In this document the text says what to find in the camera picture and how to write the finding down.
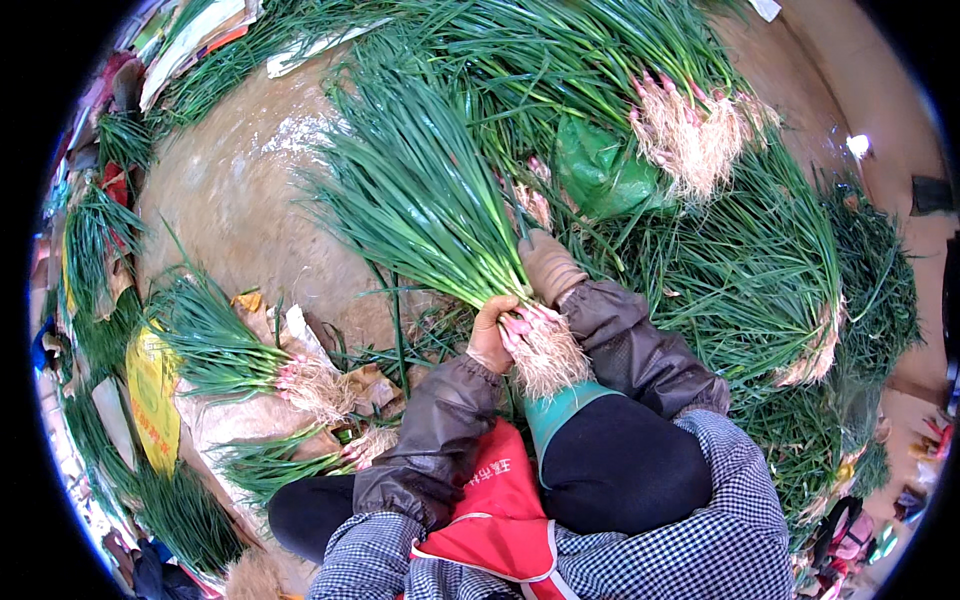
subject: green plastic bag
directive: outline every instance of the green plastic bag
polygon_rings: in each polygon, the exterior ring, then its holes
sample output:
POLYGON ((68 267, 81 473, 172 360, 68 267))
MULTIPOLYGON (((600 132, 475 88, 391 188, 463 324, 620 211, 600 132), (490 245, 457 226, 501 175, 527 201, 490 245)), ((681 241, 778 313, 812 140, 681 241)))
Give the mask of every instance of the green plastic bag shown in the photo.
POLYGON ((635 142, 626 143, 586 119, 561 119, 555 163, 560 185, 591 219, 676 207, 675 200, 654 194, 660 170, 636 158, 635 142))

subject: checkered shirt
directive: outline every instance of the checkered shirt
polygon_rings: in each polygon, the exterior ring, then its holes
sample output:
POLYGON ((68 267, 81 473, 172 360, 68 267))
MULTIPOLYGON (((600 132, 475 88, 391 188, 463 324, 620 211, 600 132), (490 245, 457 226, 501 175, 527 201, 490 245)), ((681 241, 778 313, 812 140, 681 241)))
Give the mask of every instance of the checkered shirt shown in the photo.
MULTIPOLYGON (((787 532, 760 449, 730 420, 694 410, 674 421, 700 441, 713 498, 689 518, 638 536, 560 527, 557 568, 580 598, 791 597, 787 532)), ((439 559, 410 560, 423 527, 389 512, 356 515, 330 539, 307 600, 522 599, 511 584, 439 559)))

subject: hand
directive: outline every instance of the hand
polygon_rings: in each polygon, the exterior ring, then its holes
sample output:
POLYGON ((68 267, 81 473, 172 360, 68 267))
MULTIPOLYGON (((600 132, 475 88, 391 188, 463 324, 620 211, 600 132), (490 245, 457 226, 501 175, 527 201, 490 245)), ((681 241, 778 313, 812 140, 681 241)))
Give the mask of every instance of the hand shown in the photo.
POLYGON ((534 293, 550 308, 556 307, 565 292, 588 278, 573 262, 570 252, 543 229, 530 229, 530 239, 520 240, 516 250, 534 293))
POLYGON ((515 309, 518 304, 516 296, 494 296, 487 300, 473 320, 467 354, 490 371, 501 375, 510 370, 514 357, 503 347, 500 328, 496 323, 501 313, 515 309))

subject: person's left hand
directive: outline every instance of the person's left hand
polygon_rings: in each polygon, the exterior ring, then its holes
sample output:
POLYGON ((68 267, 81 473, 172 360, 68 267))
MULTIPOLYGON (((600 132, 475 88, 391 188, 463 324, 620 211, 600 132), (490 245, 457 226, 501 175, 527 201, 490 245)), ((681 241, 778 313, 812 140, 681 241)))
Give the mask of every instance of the person's left hand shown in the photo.
POLYGON ((473 333, 467 354, 492 372, 503 374, 514 364, 514 357, 503 347, 497 320, 501 313, 519 305, 516 296, 494 296, 484 303, 473 320, 473 333))

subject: red apron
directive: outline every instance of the red apron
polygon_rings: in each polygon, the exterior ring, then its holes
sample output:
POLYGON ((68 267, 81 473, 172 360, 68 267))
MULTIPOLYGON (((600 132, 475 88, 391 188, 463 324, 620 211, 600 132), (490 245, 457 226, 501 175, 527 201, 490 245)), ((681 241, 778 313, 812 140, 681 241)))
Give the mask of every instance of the red apron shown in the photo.
POLYGON ((452 519, 423 543, 414 541, 411 558, 487 571, 519 583, 525 598, 577 598, 557 571, 554 521, 540 506, 523 441, 503 419, 480 438, 476 471, 452 519))

